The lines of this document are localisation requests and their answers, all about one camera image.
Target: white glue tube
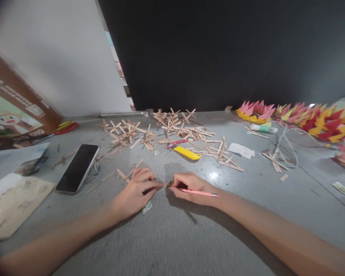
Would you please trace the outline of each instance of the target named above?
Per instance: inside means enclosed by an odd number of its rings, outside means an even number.
[[[270,132],[273,134],[275,134],[278,131],[277,128],[270,128],[270,127],[259,126],[259,125],[250,125],[250,129],[251,130],[259,130],[259,131],[263,131],[263,132]]]

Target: pencil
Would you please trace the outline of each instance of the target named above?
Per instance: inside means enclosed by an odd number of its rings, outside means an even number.
[[[200,194],[203,196],[211,196],[211,197],[219,197],[219,194],[214,194],[214,193],[209,193],[209,192],[201,192],[201,191],[195,191],[195,190],[189,190],[189,189],[183,189],[183,188],[179,188],[179,190],[181,190],[182,192],[188,192],[191,194]]]

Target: hand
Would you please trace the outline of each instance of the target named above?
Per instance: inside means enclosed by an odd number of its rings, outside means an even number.
[[[117,222],[142,210],[157,190],[164,186],[155,180],[153,171],[148,168],[134,170],[128,185],[111,203],[111,212],[117,217]]]
[[[170,190],[173,191],[176,197],[186,199],[200,205],[208,205],[208,206],[214,206],[214,204],[217,202],[217,198],[207,197],[205,195],[182,192],[178,188],[181,186],[182,183],[188,186],[188,189],[191,189],[191,190],[210,192],[210,193],[215,193],[215,194],[218,194],[220,191],[219,188],[211,185],[207,181],[198,177],[195,173],[183,172],[183,173],[174,174],[174,180],[170,187]]]

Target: forearm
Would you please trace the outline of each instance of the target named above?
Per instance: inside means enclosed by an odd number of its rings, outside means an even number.
[[[117,218],[106,220],[106,207],[41,237],[0,259],[0,273],[50,275],[67,257],[96,234],[113,226]]]
[[[345,275],[345,253],[308,230],[225,191],[213,206],[247,228],[298,275]]]

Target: metal rod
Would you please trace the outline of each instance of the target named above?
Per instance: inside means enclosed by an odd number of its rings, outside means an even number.
[[[113,113],[102,113],[102,114],[100,114],[101,118],[131,117],[131,116],[146,116],[146,117],[148,117],[148,111],[113,112]]]

